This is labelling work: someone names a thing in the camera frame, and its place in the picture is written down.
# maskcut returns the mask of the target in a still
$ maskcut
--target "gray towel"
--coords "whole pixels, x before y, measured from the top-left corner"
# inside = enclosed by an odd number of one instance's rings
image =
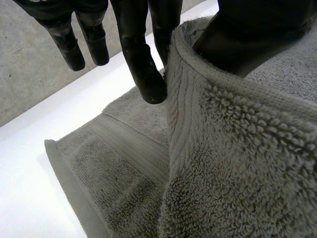
[[[316,237],[317,26],[246,79],[173,34],[168,99],[136,88],[60,141],[46,141],[89,238]]]

